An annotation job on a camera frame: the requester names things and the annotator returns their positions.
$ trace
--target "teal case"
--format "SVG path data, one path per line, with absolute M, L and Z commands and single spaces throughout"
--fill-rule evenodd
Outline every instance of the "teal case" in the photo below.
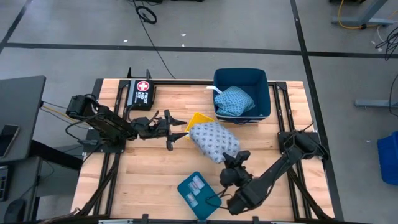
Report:
M 212 197 L 208 200 L 208 203 L 214 206 L 206 203 L 206 198 L 214 196 L 216 192 L 210 187 L 199 172 L 194 172 L 185 179 L 177 187 L 177 190 L 199 220 L 206 220 L 217 209 L 217 207 L 221 206 L 221 199 L 219 196 Z

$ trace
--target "smartphone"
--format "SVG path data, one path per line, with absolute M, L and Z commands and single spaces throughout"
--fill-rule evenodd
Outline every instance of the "smartphone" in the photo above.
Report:
M 5 125 L 0 134 L 0 158 L 4 157 L 11 148 L 19 133 L 19 126 Z

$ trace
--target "concrete floor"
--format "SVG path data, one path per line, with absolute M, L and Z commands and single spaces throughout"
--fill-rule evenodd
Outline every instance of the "concrete floor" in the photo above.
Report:
M 371 1 L 362 6 L 347 5 L 343 14 L 357 15 Z M 379 42 L 375 29 L 345 30 L 330 24 L 338 6 L 327 0 L 296 3 L 308 51 L 380 53 L 372 43 Z M 24 0 L 0 0 L 0 39 L 24 4 Z M 158 46 L 288 50 L 295 54 L 161 52 L 177 78 L 212 78 L 217 68 L 225 67 L 260 68 L 270 80 L 304 81 L 311 102 L 289 0 L 166 0 L 151 9 L 159 21 L 146 27 Z M 388 17 L 395 10 L 398 2 L 388 1 L 377 15 Z M 381 35 L 386 38 L 395 27 L 382 28 Z M 34 49 L 6 45 L 0 53 L 0 78 L 45 75 L 43 99 L 59 105 L 67 105 L 72 95 L 91 92 L 96 78 L 125 77 L 128 67 L 132 67 L 133 75 L 143 75 L 148 68 L 154 78 L 170 78 L 153 51 L 82 50 L 76 46 L 45 49 L 50 44 L 150 46 L 134 8 L 125 0 L 34 0 L 8 43 L 42 45 Z M 353 101 L 387 99 L 398 73 L 397 59 L 310 57 L 310 63 L 344 219 L 396 223 L 398 187 L 381 180 L 376 141 L 397 130 L 398 120 L 387 110 L 355 108 Z M 52 147 L 76 144 L 65 135 L 65 126 L 40 112 L 34 139 Z M 73 132 L 81 138 L 85 135 L 82 129 Z M 79 155 L 81 149 L 71 154 Z M 72 203 L 77 173 L 56 167 L 52 178 L 42 187 L 43 195 L 54 187 L 63 189 L 63 195 L 42 197 L 38 218 L 70 209 L 55 205 Z

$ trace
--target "wooden table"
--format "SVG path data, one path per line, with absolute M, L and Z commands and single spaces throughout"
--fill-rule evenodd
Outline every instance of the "wooden table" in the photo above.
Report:
M 99 94 L 99 103 L 113 109 L 118 91 L 118 79 L 104 79 Z M 302 82 L 287 82 L 290 106 L 296 129 L 311 124 L 312 119 Z M 155 103 L 151 111 L 132 111 L 131 117 L 152 117 L 159 110 L 169 109 L 175 119 L 189 121 L 194 112 L 203 113 L 215 119 L 211 90 L 205 85 L 157 85 Z M 271 94 L 271 115 L 257 124 L 235 125 L 222 123 L 240 140 L 241 148 L 250 150 L 251 156 L 244 163 L 247 170 L 260 176 L 279 157 L 277 142 L 279 123 L 275 109 L 273 90 Z M 282 112 L 286 112 L 282 94 L 279 94 Z M 283 114 L 286 130 L 287 113 Z M 182 132 L 184 126 L 173 127 L 172 131 Z M 83 164 L 76 187 L 72 210 L 82 208 L 98 186 L 104 154 L 93 154 Z M 307 189 L 331 217 L 333 209 L 321 160 L 313 158 L 302 161 Z M 174 144 L 174 150 L 165 148 L 165 139 L 129 141 L 121 156 L 116 189 L 114 191 L 111 218 L 141 218 L 149 214 L 150 219 L 196 219 L 184 199 L 177 191 L 177 185 L 192 172 L 199 171 L 216 192 L 222 190 L 219 174 L 223 164 L 215 164 L 205 157 L 190 140 L 182 138 Z M 233 194 L 235 187 L 227 191 Z M 301 217 L 304 217 L 301 195 L 297 190 Z M 106 197 L 102 198 L 101 211 L 104 212 Z M 232 216 L 227 210 L 218 209 L 209 220 L 260 220 L 294 219 L 286 174 L 275 184 L 269 198 L 257 209 Z

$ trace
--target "blue bin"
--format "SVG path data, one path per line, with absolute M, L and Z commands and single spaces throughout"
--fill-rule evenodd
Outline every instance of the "blue bin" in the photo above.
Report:
M 390 136 L 379 139 L 379 161 L 381 177 L 387 184 L 398 185 L 398 131 Z
M 235 124 L 254 123 L 268 117 L 271 113 L 268 81 L 263 70 L 255 68 L 221 68 L 214 74 L 213 85 L 221 91 L 236 86 L 245 91 L 254 101 L 255 107 L 239 117 L 216 114 L 218 120 L 234 122 Z

